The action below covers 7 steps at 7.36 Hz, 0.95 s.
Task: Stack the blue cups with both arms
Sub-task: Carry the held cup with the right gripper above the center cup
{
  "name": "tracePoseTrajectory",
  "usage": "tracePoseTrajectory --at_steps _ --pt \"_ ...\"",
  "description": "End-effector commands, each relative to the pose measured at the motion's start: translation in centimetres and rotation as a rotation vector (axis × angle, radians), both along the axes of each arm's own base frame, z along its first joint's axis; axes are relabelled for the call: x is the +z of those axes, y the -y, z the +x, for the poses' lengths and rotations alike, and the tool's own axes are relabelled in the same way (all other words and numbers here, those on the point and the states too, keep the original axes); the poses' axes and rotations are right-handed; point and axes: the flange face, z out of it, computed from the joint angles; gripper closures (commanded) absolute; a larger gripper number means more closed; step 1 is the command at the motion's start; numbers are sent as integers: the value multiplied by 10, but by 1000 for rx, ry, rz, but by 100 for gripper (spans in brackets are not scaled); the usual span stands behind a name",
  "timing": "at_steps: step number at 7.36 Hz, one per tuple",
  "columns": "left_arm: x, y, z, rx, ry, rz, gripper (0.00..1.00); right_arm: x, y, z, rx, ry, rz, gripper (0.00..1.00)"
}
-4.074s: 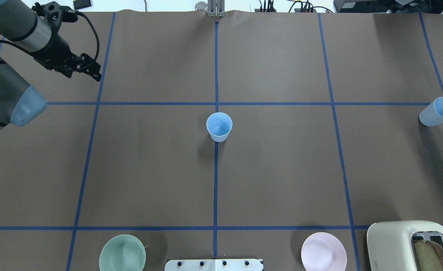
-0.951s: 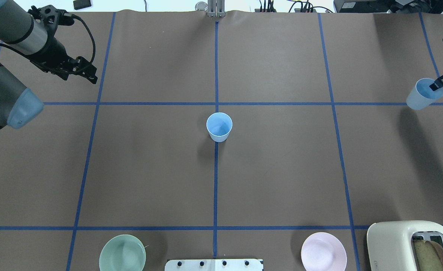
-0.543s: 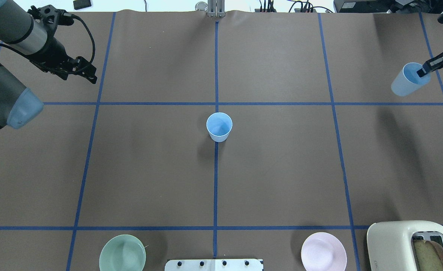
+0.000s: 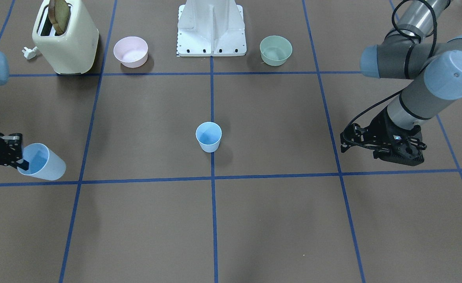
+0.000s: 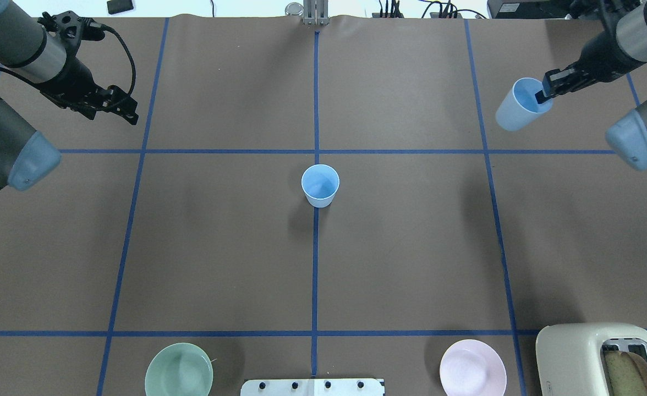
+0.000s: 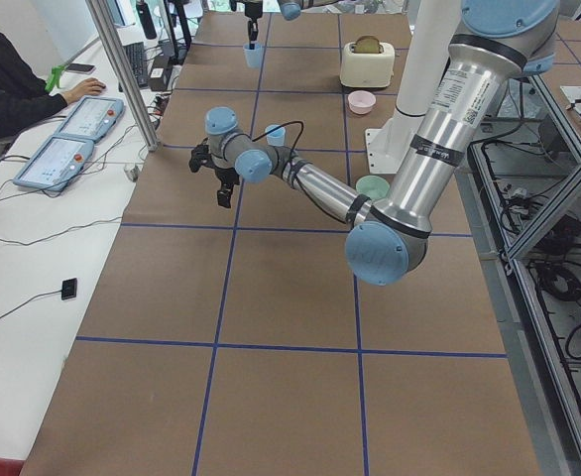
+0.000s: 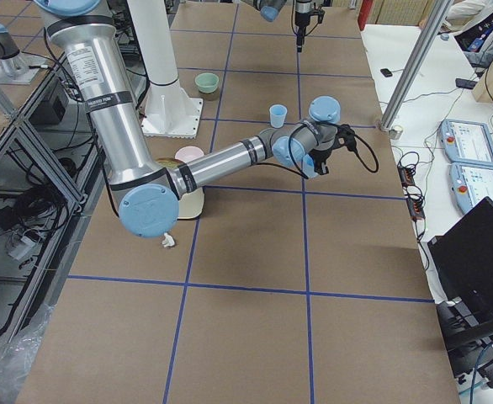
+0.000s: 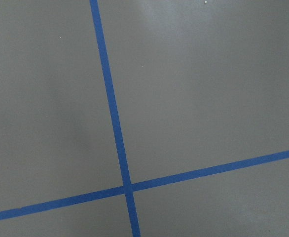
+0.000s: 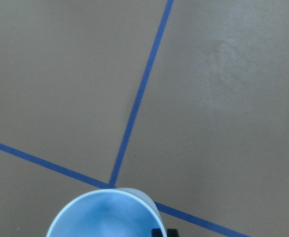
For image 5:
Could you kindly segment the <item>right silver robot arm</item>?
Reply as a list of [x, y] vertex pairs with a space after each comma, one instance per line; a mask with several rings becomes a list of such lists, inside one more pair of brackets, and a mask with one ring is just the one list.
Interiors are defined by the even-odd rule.
[[585, 43], [576, 61], [547, 71], [530, 100], [546, 105], [598, 83], [631, 77], [638, 105], [609, 127], [605, 138], [627, 165], [647, 170], [647, 1], [575, 1], [568, 14], [597, 18], [602, 32]]

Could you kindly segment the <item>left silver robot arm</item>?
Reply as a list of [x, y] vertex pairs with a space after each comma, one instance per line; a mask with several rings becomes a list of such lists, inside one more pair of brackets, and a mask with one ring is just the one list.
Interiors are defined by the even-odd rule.
[[[117, 38], [130, 65], [130, 86], [102, 87], [79, 58], [84, 42]], [[61, 109], [93, 120], [112, 113], [130, 125], [139, 120], [132, 97], [136, 65], [127, 43], [113, 27], [68, 10], [32, 17], [15, 1], [0, 1], [0, 75], [35, 90]], [[62, 160], [61, 151], [0, 95], [0, 191], [26, 191], [48, 176]]]

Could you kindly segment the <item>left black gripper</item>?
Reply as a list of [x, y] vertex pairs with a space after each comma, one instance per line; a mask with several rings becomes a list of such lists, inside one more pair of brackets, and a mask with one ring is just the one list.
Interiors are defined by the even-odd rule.
[[61, 108], [69, 108], [93, 119], [99, 111], [119, 115], [130, 125], [137, 125], [138, 103], [117, 85], [102, 88], [92, 77], [88, 67], [77, 57], [82, 42], [99, 42], [106, 33], [114, 35], [122, 45], [125, 54], [131, 58], [130, 51], [122, 36], [109, 25], [98, 23], [95, 19], [80, 17], [74, 12], [57, 15], [42, 13], [37, 22], [49, 33], [50, 42], [59, 43], [66, 52], [59, 72], [46, 82], [37, 84], [40, 92]]

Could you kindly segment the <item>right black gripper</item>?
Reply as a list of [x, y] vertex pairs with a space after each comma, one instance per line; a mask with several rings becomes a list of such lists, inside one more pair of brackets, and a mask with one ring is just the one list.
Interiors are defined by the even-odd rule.
[[543, 89], [535, 93], [538, 105], [555, 97], [577, 92], [596, 83], [609, 83], [626, 74], [626, 54], [620, 49], [583, 52], [565, 69], [547, 71]]

